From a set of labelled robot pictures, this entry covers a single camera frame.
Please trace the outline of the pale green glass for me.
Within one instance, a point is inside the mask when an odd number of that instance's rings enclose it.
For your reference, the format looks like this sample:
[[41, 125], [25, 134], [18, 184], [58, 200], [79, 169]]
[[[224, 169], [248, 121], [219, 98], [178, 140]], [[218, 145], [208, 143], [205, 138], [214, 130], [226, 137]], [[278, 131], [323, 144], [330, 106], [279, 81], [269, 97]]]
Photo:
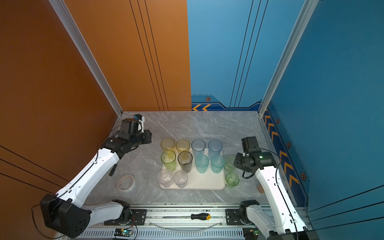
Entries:
[[236, 155], [226, 155], [225, 156], [225, 166], [224, 169], [227, 173], [232, 173], [235, 171], [236, 167], [234, 166], [234, 162], [236, 159]]

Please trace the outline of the green short glass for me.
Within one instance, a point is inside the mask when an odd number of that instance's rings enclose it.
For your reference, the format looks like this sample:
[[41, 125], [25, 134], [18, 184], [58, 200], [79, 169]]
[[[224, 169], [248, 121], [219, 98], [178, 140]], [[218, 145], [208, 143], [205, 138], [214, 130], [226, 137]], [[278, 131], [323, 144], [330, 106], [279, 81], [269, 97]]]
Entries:
[[225, 176], [226, 186], [228, 188], [234, 188], [240, 183], [240, 178], [236, 173], [227, 173]]

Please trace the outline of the teal glass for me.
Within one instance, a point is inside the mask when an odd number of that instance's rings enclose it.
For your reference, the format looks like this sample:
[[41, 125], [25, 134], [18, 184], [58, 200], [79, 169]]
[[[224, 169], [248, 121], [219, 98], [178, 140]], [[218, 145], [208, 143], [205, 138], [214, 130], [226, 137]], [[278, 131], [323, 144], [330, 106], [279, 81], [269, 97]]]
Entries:
[[207, 171], [209, 166], [209, 158], [206, 155], [198, 155], [195, 159], [197, 171], [203, 174]]
[[215, 155], [211, 158], [211, 168], [213, 173], [218, 174], [224, 168], [226, 161], [222, 155]]

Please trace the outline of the yellow ribbed glass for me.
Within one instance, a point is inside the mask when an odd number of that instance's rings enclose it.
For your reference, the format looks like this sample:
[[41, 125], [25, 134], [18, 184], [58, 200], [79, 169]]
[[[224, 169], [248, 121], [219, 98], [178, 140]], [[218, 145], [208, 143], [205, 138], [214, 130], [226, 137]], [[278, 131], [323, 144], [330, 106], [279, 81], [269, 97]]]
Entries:
[[161, 148], [164, 151], [175, 151], [175, 140], [173, 138], [164, 138], [161, 141]]

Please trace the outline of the blue tall glass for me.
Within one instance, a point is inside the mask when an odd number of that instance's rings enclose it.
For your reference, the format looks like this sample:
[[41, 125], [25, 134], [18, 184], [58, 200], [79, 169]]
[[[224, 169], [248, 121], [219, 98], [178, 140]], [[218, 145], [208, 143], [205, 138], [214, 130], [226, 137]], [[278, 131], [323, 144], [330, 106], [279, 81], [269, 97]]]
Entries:
[[219, 140], [211, 140], [208, 144], [209, 148], [209, 158], [211, 159], [213, 156], [220, 155], [223, 144]]

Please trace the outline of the clear glass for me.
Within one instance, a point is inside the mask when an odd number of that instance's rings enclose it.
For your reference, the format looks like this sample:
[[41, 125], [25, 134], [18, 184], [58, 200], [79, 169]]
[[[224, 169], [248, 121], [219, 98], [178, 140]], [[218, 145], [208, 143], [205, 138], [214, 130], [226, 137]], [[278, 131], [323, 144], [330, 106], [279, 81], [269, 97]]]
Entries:
[[173, 172], [168, 169], [161, 170], [158, 173], [158, 181], [160, 183], [160, 186], [163, 188], [171, 187], [174, 183]]
[[174, 174], [174, 182], [179, 188], [184, 188], [188, 183], [188, 174], [183, 170], [177, 171]]

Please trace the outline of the yellow tall glass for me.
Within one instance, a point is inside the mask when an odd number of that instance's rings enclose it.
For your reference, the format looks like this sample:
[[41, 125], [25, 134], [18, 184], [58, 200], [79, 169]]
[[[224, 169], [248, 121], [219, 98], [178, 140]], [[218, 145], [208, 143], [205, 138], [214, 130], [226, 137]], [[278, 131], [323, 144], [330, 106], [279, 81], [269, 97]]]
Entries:
[[190, 142], [186, 139], [181, 139], [176, 142], [176, 150], [178, 153], [189, 151], [190, 149]]

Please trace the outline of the light blue glass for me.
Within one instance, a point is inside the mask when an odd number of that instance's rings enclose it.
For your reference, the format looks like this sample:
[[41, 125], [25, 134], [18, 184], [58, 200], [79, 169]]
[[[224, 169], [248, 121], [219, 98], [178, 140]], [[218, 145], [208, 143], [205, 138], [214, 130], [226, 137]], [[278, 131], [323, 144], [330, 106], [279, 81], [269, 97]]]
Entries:
[[193, 150], [194, 157], [196, 158], [197, 156], [204, 154], [206, 143], [202, 139], [195, 139], [193, 140], [191, 147]]

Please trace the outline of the grey smoked glass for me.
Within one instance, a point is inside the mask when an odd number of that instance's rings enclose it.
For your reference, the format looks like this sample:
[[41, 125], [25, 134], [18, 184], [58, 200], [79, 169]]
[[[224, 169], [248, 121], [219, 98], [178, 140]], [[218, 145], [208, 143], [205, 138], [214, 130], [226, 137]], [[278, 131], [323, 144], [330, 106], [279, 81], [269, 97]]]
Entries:
[[178, 155], [178, 162], [181, 169], [189, 173], [192, 170], [193, 155], [188, 151], [183, 151]]

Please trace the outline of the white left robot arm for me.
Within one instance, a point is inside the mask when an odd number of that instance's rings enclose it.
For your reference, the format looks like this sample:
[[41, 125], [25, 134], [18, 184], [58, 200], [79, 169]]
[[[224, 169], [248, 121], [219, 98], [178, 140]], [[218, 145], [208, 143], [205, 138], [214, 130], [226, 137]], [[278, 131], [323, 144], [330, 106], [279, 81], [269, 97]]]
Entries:
[[120, 129], [101, 144], [91, 161], [65, 187], [55, 195], [47, 194], [41, 199], [39, 206], [47, 228], [73, 239], [87, 227], [99, 223], [114, 221], [123, 225], [131, 220], [127, 202], [113, 200], [107, 204], [87, 206], [85, 201], [125, 154], [152, 142], [152, 134], [144, 128], [144, 123], [145, 117], [139, 114], [122, 120]]

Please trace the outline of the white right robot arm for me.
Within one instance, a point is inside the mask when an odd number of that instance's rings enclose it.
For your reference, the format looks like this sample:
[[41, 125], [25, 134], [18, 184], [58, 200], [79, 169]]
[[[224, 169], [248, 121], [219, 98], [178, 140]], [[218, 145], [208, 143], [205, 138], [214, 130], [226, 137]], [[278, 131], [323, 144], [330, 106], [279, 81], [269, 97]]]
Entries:
[[267, 240], [318, 240], [295, 209], [283, 184], [274, 153], [259, 147], [256, 137], [242, 139], [243, 153], [238, 153], [234, 166], [243, 171], [243, 178], [255, 176], [264, 189], [272, 210], [271, 218], [255, 200], [241, 202], [240, 216], [245, 224], [254, 224]]

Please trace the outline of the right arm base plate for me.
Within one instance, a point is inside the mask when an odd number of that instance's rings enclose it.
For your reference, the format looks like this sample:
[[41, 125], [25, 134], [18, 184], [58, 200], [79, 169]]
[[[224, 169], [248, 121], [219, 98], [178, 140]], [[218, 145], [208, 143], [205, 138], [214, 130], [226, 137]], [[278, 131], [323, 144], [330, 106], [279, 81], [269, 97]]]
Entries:
[[268, 214], [261, 208], [247, 208], [244, 212], [240, 209], [227, 209], [227, 225], [255, 225], [257, 227], [266, 227], [269, 223]]

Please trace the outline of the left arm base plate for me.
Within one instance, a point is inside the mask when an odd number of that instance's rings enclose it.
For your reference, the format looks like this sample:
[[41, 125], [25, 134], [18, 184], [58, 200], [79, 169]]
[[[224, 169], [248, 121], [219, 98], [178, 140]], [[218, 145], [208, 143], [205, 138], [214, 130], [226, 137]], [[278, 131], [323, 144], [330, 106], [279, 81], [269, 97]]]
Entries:
[[108, 220], [104, 222], [105, 226], [143, 226], [146, 221], [147, 210], [130, 210], [129, 218], [127, 220]]

